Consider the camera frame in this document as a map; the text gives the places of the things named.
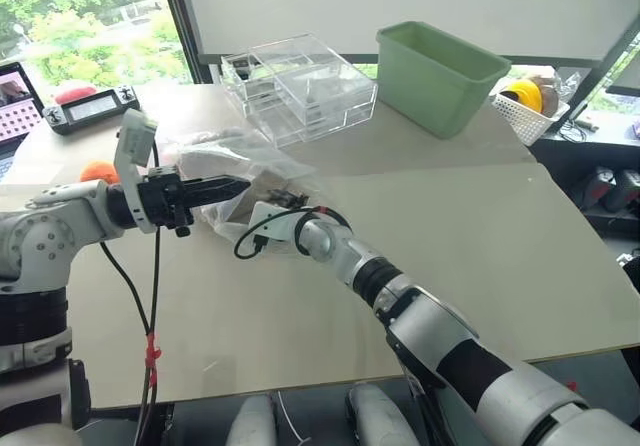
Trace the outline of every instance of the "black controller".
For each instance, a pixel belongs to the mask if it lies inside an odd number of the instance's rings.
[[[54,132],[66,136],[103,119],[123,114],[129,108],[140,109],[140,102],[133,88],[123,85],[44,108],[42,116]]]

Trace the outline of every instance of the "acrylic drawer organizer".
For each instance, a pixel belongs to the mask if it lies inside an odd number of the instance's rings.
[[[223,82],[277,147],[312,141],[373,114],[377,85],[312,35],[222,58]]]

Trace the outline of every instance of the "beige tabletop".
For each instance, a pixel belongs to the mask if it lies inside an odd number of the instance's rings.
[[[249,127],[216,86],[138,92],[159,136]],[[111,159],[116,129],[63,138],[41,124],[0,186],[3,206]],[[626,277],[491,106],[440,141],[378,104],[369,123],[286,152],[317,168],[359,236],[452,302],[489,346],[534,360],[640,342]],[[152,244],[137,231],[110,244],[145,304]],[[85,361],[94,406],[138,402],[142,326],[97,246],[74,261],[68,296],[72,356]],[[235,260],[205,224],[163,235],[158,321],[161,401],[400,374],[368,306],[329,271],[289,255]]]

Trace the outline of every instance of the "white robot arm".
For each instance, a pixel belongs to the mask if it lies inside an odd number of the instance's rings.
[[[186,236],[191,208],[249,186],[230,176],[182,181],[175,167],[140,176],[136,165],[146,166],[154,133],[141,113],[127,111],[115,160],[122,184],[55,186],[23,210],[0,213],[0,437],[39,423],[78,428],[88,420],[84,366],[68,359],[66,285],[77,252],[135,227]]]
[[[271,239],[288,240],[301,254],[326,264],[371,306],[385,326],[389,346],[413,378],[424,388],[453,389],[493,444],[640,444],[640,434],[608,412],[590,409],[583,398],[533,366],[484,347],[460,313],[358,241],[328,208],[286,214],[258,203],[250,225],[257,250]]]

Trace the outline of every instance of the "floor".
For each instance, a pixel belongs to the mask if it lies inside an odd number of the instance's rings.
[[[605,242],[614,257],[630,253],[638,247],[638,242],[623,239],[605,238]],[[563,384],[575,382],[579,394],[591,407],[606,409],[626,423],[631,423],[640,416],[640,387],[619,351],[545,361],[536,366]],[[392,379],[376,384],[398,405],[421,444],[428,445],[419,413],[410,398],[405,381]],[[311,444],[316,446],[355,444],[345,420],[344,397],[349,387],[348,384],[332,385],[283,393],[291,420],[303,438],[310,436]],[[229,397],[177,403],[166,436],[167,444],[224,444],[243,400],[243,397]],[[458,445],[489,445],[451,391],[440,392],[440,400]],[[288,428],[280,408],[278,424],[278,444],[296,446],[298,440]],[[80,435],[86,446],[102,446],[131,444],[134,432],[135,425],[132,422],[98,420],[85,427]]]

